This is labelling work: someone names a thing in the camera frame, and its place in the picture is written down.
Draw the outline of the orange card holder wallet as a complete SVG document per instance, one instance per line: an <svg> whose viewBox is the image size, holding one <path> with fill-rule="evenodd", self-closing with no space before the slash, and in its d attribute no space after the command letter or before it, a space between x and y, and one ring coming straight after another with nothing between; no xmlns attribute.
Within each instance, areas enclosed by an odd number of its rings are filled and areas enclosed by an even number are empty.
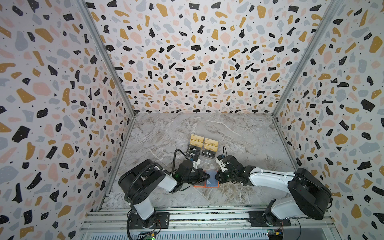
<svg viewBox="0 0 384 240"><path fill-rule="evenodd" d="M220 184L215 178L217 171L207 170L205 173L207 173L210 177L207 180L195 185L194 188L218 188Z"/></svg>

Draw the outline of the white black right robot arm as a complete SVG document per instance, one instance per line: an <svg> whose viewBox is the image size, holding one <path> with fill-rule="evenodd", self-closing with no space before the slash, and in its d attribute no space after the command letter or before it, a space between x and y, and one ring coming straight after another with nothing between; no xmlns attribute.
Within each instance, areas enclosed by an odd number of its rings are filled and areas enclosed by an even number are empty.
<svg viewBox="0 0 384 240"><path fill-rule="evenodd" d="M319 221L332 206L331 191L306 169L278 172L255 166L244 167L232 155L219 155L216 163L221 168L215 175L220 184L232 182L243 186L269 187L290 194L285 199L271 200L264 212L256 217L258 224L281 226L284 220L300 216Z"/></svg>

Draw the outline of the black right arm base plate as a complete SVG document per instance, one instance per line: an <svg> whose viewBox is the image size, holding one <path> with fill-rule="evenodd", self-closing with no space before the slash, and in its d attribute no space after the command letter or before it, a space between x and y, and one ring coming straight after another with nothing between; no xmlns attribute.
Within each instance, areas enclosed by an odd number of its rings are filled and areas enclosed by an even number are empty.
<svg viewBox="0 0 384 240"><path fill-rule="evenodd" d="M267 215L264 211L250 211L248 222L252 227L290 227L289 219L279 220L272 214Z"/></svg>

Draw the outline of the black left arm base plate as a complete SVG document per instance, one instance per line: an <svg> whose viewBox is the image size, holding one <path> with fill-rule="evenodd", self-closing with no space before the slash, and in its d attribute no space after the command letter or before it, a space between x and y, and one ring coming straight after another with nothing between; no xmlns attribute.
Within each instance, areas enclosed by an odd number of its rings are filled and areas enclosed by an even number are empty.
<svg viewBox="0 0 384 240"><path fill-rule="evenodd" d="M139 214L129 212L127 214L129 219L130 230L149 230L156 228L168 229L170 223L170 213L157 213L156 211L146 220L142 220Z"/></svg>

